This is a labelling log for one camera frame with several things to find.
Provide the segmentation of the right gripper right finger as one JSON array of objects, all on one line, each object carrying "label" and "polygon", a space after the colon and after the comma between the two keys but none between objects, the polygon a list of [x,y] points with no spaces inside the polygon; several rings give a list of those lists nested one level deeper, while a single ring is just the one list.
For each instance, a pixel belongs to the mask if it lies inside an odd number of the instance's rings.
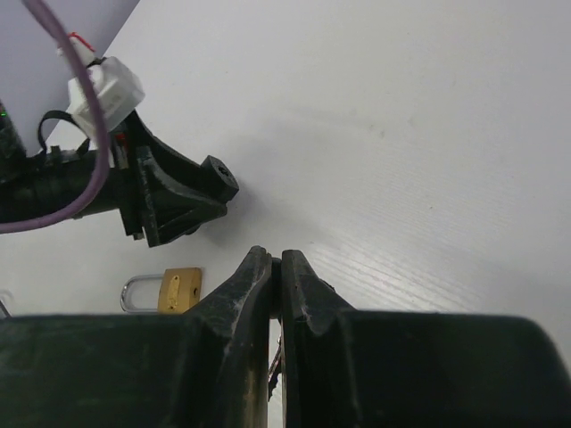
[{"label": "right gripper right finger", "polygon": [[359,310],[281,261],[287,427],[567,427],[570,376],[522,317]]}]

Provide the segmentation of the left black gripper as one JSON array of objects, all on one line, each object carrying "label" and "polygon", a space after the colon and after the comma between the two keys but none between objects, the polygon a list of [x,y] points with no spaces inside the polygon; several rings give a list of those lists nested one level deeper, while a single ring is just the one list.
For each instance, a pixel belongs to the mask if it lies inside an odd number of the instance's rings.
[{"label": "left black gripper", "polygon": [[[145,237],[150,247],[164,245],[226,216],[239,191],[229,168],[207,156],[197,163],[165,144],[132,111],[115,129],[112,166],[99,194],[74,219],[118,210],[126,235]],[[47,146],[37,127],[40,152],[27,156],[5,110],[1,110],[1,222],[48,216],[68,206],[86,189],[97,151],[85,139],[78,148]],[[132,157],[135,150],[137,162]],[[142,222],[137,201],[137,166]]]}]

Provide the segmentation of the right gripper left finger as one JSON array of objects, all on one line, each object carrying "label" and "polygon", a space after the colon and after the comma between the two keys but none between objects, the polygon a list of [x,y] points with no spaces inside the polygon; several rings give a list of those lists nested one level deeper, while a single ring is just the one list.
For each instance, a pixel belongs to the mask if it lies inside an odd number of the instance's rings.
[{"label": "right gripper left finger", "polygon": [[1,323],[4,427],[264,427],[272,258],[181,315]]}]

